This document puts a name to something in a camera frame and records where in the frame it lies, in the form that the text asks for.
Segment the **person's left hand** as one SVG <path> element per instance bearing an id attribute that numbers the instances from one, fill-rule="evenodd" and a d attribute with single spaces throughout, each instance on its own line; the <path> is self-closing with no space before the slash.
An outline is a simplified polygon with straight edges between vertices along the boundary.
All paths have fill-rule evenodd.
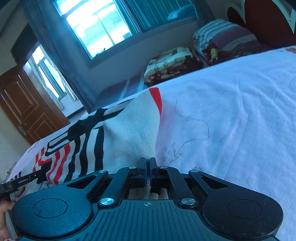
<path id="1" fill-rule="evenodd" d="M 0 204 L 0 240 L 7 240 L 10 238 L 10 234 L 6 228 L 6 218 L 5 218 L 5 212 L 8 210 L 12 210 L 14 206 L 14 202 L 11 201 L 1 201 Z"/>

